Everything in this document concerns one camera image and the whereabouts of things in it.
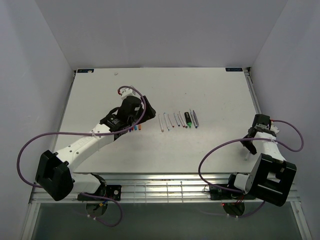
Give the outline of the left blue corner label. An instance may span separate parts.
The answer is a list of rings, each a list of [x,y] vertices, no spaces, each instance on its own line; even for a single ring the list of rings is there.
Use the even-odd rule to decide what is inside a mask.
[[[93,73],[93,72],[94,72],[93,68],[78,69],[76,71],[77,74],[86,74],[86,73]]]

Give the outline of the blue capped white pen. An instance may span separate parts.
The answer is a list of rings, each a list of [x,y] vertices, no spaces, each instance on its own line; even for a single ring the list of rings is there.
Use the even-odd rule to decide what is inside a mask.
[[[167,120],[167,114],[165,112],[163,113],[163,118],[164,118],[166,129],[168,131],[170,131],[170,126],[169,126],[169,123],[168,123],[168,120]]]

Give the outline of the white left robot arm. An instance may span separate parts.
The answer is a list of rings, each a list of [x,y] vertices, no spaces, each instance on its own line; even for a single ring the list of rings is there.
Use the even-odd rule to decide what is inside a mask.
[[[55,200],[70,193],[85,193],[95,200],[106,195],[106,181],[94,173],[76,173],[76,169],[95,152],[128,132],[134,123],[144,123],[156,116],[146,96],[129,95],[90,131],[69,146],[40,156],[35,181]]]

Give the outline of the green black highlighter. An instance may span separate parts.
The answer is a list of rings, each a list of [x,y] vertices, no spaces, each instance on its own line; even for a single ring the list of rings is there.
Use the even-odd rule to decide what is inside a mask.
[[[189,112],[185,112],[184,113],[184,118],[185,118],[185,122],[186,122],[186,125],[191,128],[192,127],[192,119],[191,119],[191,115]]]

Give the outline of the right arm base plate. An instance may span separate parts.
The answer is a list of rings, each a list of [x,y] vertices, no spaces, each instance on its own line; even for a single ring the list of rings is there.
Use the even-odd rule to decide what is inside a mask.
[[[203,192],[209,194],[211,200],[239,200],[242,198],[240,193],[227,191],[211,185],[206,185]]]

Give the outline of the blue corner label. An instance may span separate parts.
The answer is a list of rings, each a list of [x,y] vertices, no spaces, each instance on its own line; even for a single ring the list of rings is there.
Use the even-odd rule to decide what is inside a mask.
[[[76,71],[77,74],[86,74],[86,73],[93,73],[93,72],[94,72],[93,68],[78,69]]]
[[[243,69],[241,67],[226,67],[226,72],[243,72]]]

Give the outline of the aluminium front rail frame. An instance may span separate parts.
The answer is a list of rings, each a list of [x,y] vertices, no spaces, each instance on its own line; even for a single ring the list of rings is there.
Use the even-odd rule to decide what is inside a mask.
[[[211,200],[207,183],[198,174],[142,174],[142,173],[97,173],[106,180],[107,185],[121,185],[121,204],[153,203],[209,203],[222,202]],[[204,174],[203,177],[213,184],[227,184],[231,173]],[[77,193],[71,193],[61,201],[53,198],[43,189],[34,189],[30,204],[41,203],[80,203]],[[300,202],[300,194],[295,183],[292,184],[287,202]]]

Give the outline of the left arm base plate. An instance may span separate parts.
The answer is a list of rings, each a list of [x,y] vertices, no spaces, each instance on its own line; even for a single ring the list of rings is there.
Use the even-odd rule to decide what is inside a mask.
[[[78,201],[103,201],[103,198],[110,198],[116,201],[121,200],[122,186],[121,185],[101,185],[96,192],[88,193],[90,196],[84,196],[83,194],[77,195]]]

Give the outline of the red capped white pen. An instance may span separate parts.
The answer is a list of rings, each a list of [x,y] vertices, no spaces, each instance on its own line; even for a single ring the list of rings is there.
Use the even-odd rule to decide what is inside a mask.
[[[170,115],[169,115],[169,114],[167,114],[167,118],[168,118],[168,120],[169,120],[169,123],[170,123],[171,127],[172,127],[172,128],[174,128],[175,126],[174,126],[174,124],[172,123],[172,121],[171,121],[171,118],[170,118]]]

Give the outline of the right blue corner label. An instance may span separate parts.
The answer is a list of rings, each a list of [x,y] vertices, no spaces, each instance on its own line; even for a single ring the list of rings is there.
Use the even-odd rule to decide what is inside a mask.
[[[243,69],[241,67],[226,67],[226,72],[243,72]]]

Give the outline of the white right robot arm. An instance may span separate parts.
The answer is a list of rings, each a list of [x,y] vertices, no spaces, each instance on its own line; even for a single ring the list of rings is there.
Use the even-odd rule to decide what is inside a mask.
[[[255,165],[250,173],[231,174],[226,194],[232,199],[249,194],[278,207],[283,206],[297,168],[280,153],[270,117],[256,114],[241,144],[249,151],[246,159],[254,161]]]

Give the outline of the green capped white pen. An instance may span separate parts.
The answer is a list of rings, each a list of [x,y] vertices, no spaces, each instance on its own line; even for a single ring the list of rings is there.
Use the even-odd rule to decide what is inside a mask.
[[[183,115],[180,111],[179,111],[179,117],[181,118],[184,127],[187,129],[187,128],[188,128],[188,125],[187,125],[187,123],[186,123],[185,117],[184,117],[184,115]]]

